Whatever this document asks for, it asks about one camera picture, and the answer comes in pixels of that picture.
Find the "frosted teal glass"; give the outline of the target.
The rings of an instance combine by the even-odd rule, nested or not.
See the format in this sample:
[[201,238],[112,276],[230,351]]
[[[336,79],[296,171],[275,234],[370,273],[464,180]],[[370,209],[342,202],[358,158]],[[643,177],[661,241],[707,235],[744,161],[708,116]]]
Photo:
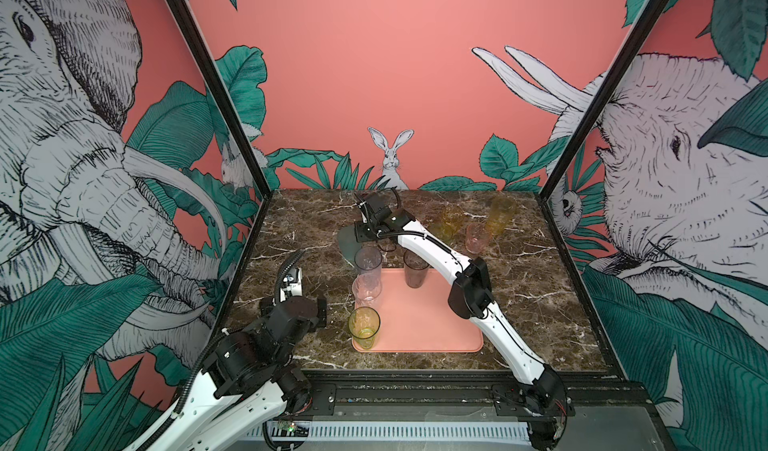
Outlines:
[[354,269],[358,269],[356,255],[361,250],[362,244],[357,241],[355,226],[341,228],[337,233],[337,243],[345,261]]

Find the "dark brown glass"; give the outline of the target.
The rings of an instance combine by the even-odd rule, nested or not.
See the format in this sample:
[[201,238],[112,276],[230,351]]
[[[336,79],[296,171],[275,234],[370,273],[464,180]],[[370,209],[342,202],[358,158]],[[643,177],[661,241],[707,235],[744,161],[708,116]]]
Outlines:
[[410,250],[405,251],[403,262],[406,284],[413,289],[420,288],[426,279],[430,265]]

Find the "clear bluish tall glass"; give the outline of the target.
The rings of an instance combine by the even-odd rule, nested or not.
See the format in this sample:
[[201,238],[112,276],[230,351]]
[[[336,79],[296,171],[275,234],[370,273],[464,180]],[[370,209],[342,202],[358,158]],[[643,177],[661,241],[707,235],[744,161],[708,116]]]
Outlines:
[[380,285],[383,256],[377,247],[361,247],[354,257],[361,290],[373,291]]

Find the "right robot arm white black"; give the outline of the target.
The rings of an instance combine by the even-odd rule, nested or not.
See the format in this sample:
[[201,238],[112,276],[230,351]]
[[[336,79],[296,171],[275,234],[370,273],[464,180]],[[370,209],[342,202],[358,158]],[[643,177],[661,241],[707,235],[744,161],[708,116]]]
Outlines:
[[436,270],[451,286],[447,303],[452,312],[480,329],[504,359],[520,388],[522,405],[535,415],[564,415],[568,396],[562,378],[526,344],[502,312],[486,262],[449,247],[401,202],[392,208],[376,191],[354,196],[361,213],[354,223],[355,240],[395,241]]

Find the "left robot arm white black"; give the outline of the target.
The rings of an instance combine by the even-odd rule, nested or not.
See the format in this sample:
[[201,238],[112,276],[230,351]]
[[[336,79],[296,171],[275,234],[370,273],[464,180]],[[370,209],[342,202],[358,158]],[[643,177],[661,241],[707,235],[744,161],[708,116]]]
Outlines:
[[326,326],[321,297],[290,297],[205,348],[172,408],[128,450],[224,450],[247,432],[312,404],[312,385],[293,361],[304,336]]

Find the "tall yellow glass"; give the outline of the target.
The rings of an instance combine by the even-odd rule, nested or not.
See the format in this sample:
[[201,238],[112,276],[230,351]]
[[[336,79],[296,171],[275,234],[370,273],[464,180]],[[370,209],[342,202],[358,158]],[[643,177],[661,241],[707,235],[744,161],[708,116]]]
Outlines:
[[500,235],[514,218],[517,203],[510,193],[499,193],[492,201],[486,219],[486,230],[491,237]]

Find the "pink square tray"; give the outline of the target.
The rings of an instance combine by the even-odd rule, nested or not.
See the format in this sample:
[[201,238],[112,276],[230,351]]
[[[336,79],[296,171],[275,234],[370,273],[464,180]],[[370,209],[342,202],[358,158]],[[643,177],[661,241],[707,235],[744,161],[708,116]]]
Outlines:
[[430,269],[419,288],[406,284],[402,268],[381,272],[382,292],[373,302],[381,319],[370,353],[475,353],[479,328],[458,317],[447,300],[451,286]]

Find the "clear short glass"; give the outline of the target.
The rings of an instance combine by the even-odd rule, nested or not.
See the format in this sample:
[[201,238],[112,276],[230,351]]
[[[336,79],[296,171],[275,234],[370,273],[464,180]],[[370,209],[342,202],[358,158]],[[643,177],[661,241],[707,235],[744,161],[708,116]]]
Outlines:
[[375,308],[378,305],[381,293],[381,279],[373,275],[359,275],[352,284],[352,294],[356,308]]

